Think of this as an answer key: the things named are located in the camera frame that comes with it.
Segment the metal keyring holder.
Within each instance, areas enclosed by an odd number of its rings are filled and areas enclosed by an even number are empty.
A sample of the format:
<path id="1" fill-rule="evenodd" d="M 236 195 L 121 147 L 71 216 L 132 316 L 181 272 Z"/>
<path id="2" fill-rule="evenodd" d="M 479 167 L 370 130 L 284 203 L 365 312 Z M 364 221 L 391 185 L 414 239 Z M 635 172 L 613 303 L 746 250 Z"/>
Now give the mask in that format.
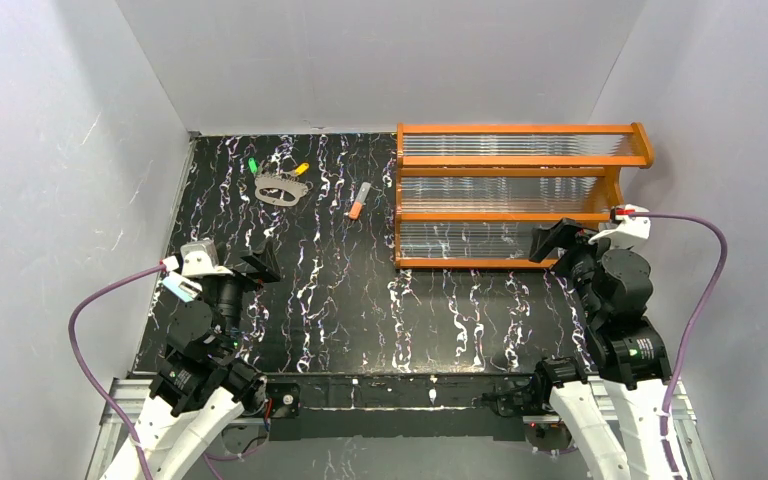
<path id="1" fill-rule="evenodd" d="M 254 178 L 255 196 L 263 203 L 278 207 L 293 207 L 309 193 L 309 187 L 290 171 L 261 172 Z"/>

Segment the yellow tagged key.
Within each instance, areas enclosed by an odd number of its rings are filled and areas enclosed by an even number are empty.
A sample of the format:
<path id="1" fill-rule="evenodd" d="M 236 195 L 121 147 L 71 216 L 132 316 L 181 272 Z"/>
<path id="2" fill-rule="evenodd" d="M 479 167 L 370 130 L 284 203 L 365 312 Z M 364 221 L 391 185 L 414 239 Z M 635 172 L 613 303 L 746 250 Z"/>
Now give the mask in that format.
<path id="1" fill-rule="evenodd" d="M 295 169 L 294 169 L 294 170 L 291 172 L 291 175 L 292 175 L 293 177 L 299 177 L 299 176 L 303 175 L 303 174 L 304 174 L 304 173 L 305 173 L 305 172 L 306 172 L 308 169 L 309 169 L 309 164 L 308 164 L 308 163 L 301 163 L 300 165 L 298 165 L 298 166 L 297 166 L 297 167 L 296 167 L 296 168 L 295 168 Z"/>

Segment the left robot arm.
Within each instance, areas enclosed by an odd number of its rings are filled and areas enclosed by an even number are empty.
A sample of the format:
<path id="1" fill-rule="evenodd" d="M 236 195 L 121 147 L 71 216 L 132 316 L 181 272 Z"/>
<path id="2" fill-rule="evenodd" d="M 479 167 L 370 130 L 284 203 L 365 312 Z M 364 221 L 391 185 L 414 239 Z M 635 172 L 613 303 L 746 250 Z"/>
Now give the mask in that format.
<path id="1" fill-rule="evenodd" d="M 231 421 L 268 404 L 267 377 L 244 360 L 232 333 L 243 298 L 281 279 L 271 238 L 224 265 L 211 240 L 185 244 L 159 264 L 181 302 L 131 438 L 104 479 L 181 479 Z"/>

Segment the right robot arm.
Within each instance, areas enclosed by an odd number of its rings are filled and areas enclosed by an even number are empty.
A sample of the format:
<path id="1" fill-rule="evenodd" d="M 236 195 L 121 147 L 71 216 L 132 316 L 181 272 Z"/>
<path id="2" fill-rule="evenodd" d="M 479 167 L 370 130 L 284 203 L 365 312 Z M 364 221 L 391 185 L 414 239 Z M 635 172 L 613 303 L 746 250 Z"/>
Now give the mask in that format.
<path id="1" fill-rule="evenodd" d="M 670 399 L 673 371 L 663 339 L 646 316 L 651 267 L 635 247 L 651 224 L 626 206 L 613 227 L 588 229 L 562 218 L 532 234 L 529 259 L 562 254 L 552 270 L 569 281 L 585 317 L 586 347 L 612 402 L 621 433 L 605 419 L 577 360 L 543 360 L 529 398 L 554 411 L 595 479 L 683 479 Z"/>

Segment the light blue stapler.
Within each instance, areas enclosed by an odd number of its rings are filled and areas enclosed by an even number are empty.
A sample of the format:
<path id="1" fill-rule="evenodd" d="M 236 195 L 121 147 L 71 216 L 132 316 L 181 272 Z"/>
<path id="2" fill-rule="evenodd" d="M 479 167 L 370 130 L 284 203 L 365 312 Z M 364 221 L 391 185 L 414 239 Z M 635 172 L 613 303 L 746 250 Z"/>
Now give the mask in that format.
<path id="1" fill-rule="evenodd" d="M 185 303 L 198 299 L 203 291 L 202 286 L 199 283 L 175 272 L 170 272 L 164 277 L 161 281 L 161 285 Z"/>

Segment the orange wooden shelf rack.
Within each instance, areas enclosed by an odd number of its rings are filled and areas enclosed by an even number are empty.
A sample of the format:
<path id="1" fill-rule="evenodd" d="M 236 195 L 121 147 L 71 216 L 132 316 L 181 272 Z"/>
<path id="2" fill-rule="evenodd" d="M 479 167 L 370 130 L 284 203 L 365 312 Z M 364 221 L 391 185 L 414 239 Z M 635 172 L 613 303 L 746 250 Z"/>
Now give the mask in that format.
<path id="1" fill-rule="evenodd" d="M 396 134 L 394 263 L 399 269 L 541 269 L 532 231 L 569 218 L 609 224 L 624 169 L 655 150 L 639 122 L 409 125 Z"/>

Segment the orange white marker pen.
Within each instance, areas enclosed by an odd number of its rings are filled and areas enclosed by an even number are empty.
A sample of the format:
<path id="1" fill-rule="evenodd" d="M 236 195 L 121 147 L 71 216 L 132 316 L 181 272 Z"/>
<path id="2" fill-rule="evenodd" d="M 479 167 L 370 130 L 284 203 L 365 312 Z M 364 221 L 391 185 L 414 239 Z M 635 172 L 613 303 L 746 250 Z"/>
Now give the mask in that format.
<path id="1" fill-rule="evenodd" d="M 347 214 L 348 218 L 351 220 L 357 220 L 360 216 L 360 213 L 362 209 L 364 208 L 367 196 L 369 194 L 369 191 L 371 189 L 371 184 L 369 182 L 362 182 L 357 195 L 351 205 L 351 208 Z"/>

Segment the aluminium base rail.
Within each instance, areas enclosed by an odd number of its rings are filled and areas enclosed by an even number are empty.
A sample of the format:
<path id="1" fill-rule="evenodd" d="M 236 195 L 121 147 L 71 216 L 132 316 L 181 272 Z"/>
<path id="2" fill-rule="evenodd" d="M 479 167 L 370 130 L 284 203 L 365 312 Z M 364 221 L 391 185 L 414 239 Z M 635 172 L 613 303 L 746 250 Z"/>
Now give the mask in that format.
<path id="1" fill-rule="evenodd" d="M 324 411 L 324 412 L 396 412 L 396 411 L 422 411 L 422 412 L 460 412 L 470 409 L 477 409 L 479 407 L 478 397 L 466 396 L 469 388 L 473 390 L 479 386 L 487 387 L 490 380 L 512 380 L 514 376 L 503 377 L 481 377 L 469 376 L 469 375 L 430 375 L 426 377 L 422 376 L 317 376 L 306 377 L 287 377 L 289 380 L 272 381 L 267 383 L 267 392 L 269 398 L 279 398 L 282 395 L 292 395 L 295 403 L 290 403 L 285 406 L 276 407 L 278 413 L 270 413 L 269 418 L 276 419 L 289 419 L 294 417 L 299 410 L 310 411 Z M 301 390 L 296 387 L 303 386 L 302 380 L 305 381 L 322 381 L 325 382 L 319 387 L 314 388 L 317 394 L 337 392 L 339 389 L 348 391 L 350 396 L 349 406 L 338 406 L 337 397 L 332 400 L 328 400 L 326 397 L 319 395 L 314 398 L 314 393 L 299 393 Z M 124 412 L 128 420 L 131 421 L 134 426 L 137 426 L 137 420 L 143 410 L 143 406 L 149 395 L 150 380 L 147 378 L 138 379 L 114 379 L 110 388 L 109 395 L 114 402 L 119 405 L 120 409 Z M 608 385 L 606 381 L 596 375 L 590 375 L 586 382 L 589 385 L 589 396 L 592 397 L 592 402 L 585 398 L 585 402 L 593 403 L 598 406 L 599 411 L 606 422 L 620 422 L 621 420 L 630 422 L 632 406 L 618 407 L 615 406 L 613 400 L 620 399 L 619 393 L 610 393 L 610 391 L 619 392 L 620 387 L 606 387 Z M 411 392 L 420 397 L 416 397 L 419 400 L 414 401 L 414 404 L 406 404 L 407 406 L 396 406 L 395 403 L 385 403 L 378 406 L 361 406 L 360 392 L 363 388 L 367 390 L 372 389 L 372 393 L 405 393 L 413 388 Z M 641 394 L 627 394 L 628 399 L 637 399 L 641 403 L 646 400 L 645 405 L 649 405 L 654 408 L 653 411 L 646 413 L 644 410 L 640 410 L 645 415 L 643 417 L 647 431 L 660 432 L 660 421 L 654 417 L 660 415 L 663 395 L 657 395 L 658 393 L 666 393 L 668 385 L 656 385 Z M 552 410 L 545 410 L 542 413 L 513 413 L 514 418 L 534 421 L 537 424 L 555 424 L 563 422 L 562 417 L 556 413 L 552 413 Z M 670 414 L 673 422 L 671 428 L 676 438 L 676 445 L 674 450 L 680 450 L 681 453 L 676 457 L 680 457 L 676 460 L 677 463 L 684 465 L 685 473 L 681 474 L 684 479 L 714 479 L 712 470 L 707 460 L 707 456 L 704 452 L 702 442 L 698 436 L 696 428 L 697 416 L 695 410 L 691 404 L 691 400 L 687 391 L 681 381 L 677 383 L 675 390 L 673 391 L 673 398 L 670 403 Z M 158 427 L 163 431 L 169 430 L 172 433 L 161 435 L 158 440 L 160 447 L 150 447 L 149 452 L 158 453 L 146 453 L 146 458 L 151 467 L 160 467 L 161 457 L 166 458 L 166 453 L 159 453 L 162 448 L 172 448 L 172 437 L 174 436 L 177 441 L 178 436 L 175 432 L 183 432 L 185 427 L 176 425 L 184 425 L 184 420 L 172 421 L 174 425 L 171 427 Z M 109 405 L 104 407 L 102 418 L 100 422 L 100 432 L 96 441 L 95 449 L 90 460 L 86 479 L 105 479 L 103 478 L 108 470 L 115 470 L 110 467 L 114 463 L 116 455 L 118 455 L 118 449 L 121 447 L 119 437 L 126 432 L 125 421 L 121 416 Z"/>

